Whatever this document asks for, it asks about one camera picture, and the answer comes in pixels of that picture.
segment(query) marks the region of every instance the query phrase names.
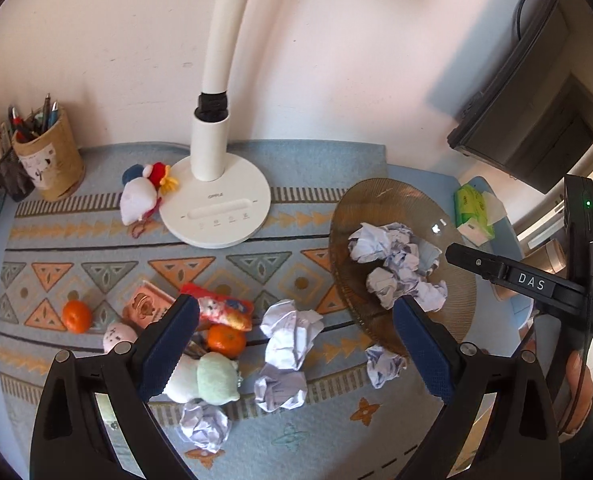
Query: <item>striped border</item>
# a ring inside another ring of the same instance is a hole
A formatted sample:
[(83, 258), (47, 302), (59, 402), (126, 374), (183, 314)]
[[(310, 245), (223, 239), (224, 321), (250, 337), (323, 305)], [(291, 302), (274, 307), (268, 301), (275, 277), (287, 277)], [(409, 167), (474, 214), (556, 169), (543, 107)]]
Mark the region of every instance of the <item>striped border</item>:
[[(273, 204), (336, 204), (347, 192), (340, 187), (271, 187)], [(74, 195), (59, 202), (30, 200), (19, 204), (16, 218), (118, 211), (122, 193)]]
[[(43, 388), (2, 372), (0, 372), (0, 378), (4, 393), (38, 406)], [(366, 364), (363, 363), (326, 377), (308, 381), (305, 403), (317, 404), (327, 399), (349, 394), (366, 386), (366, 384), (370, 384), (370, 380), (368, 378)], [(176, 426), (179, 424), (182, 415), (182, 404), (176, 404), (175, 402), (150, 402), (149, 406), (154, 418), (161, 427)], [(254, 394), (246, 394), (237, 400), (237, 402), (229, 402), (224, 406), (224, 409), (230, 420), (246, 420), (282, 412), (282, 410), (276, 410), (276, 412), (272, 413), (264, 412), (254, 402)]]

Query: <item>white wall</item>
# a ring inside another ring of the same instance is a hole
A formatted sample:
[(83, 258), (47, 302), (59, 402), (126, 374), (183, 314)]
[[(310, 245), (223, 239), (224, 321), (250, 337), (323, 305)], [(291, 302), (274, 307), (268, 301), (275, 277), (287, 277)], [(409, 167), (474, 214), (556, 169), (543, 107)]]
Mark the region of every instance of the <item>white wall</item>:
[[(460, 176), (453, 117), (515, 41), (518, 0), (250, 0), (232, 69), (234, 139), (386, 144)], [(0, 117), (46, 94), (78, 142), (188, 142), (214, 0), (7, 0)]]

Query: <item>blue pen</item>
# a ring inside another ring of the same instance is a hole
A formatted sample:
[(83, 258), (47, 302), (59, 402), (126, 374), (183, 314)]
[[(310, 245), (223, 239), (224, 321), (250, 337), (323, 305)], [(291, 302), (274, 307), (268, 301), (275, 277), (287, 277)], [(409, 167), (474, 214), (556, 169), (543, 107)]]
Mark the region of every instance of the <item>blue pen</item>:
[(57, 119), (58, 119), (58, 101), (54, 101), (54, 104), (52, 105), (52, 111), (50, 112), (50, 120), (48, 123), (48, 128), (51, 128), (52, 126), (54, 126), (54, 123), (56, 122)]

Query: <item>mesh pen holder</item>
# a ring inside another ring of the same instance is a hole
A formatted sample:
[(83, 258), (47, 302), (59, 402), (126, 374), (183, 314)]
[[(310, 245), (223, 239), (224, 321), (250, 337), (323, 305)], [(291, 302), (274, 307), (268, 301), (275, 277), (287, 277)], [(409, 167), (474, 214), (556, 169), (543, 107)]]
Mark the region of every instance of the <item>mesh pen holder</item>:
[(14, 202), (20, 202), (34, 190), (32, 179), (11, 148), (0, 160), (0, 185)]
[(54, 125), (43, 135), (30, 142), (19, 142), (17, 133), (12, 137), (12, 147), (46, 202), (68, 198), (83, 181), (85, 165), (63, 107)]

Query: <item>white lamp base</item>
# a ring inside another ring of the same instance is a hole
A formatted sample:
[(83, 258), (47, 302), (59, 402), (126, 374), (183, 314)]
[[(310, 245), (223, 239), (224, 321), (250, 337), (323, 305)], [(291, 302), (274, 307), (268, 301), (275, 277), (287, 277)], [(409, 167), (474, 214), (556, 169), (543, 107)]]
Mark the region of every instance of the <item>white lamp base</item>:
[(225, 172), (203, 182), (192, 174), (190, 157), (172, 167), (176, 191), (163, 197), (161, 219), (179, 240), (204, 249), (223, 249), (246, 241), (265, 222), (270, 186), (250, 161), (225, 155)]

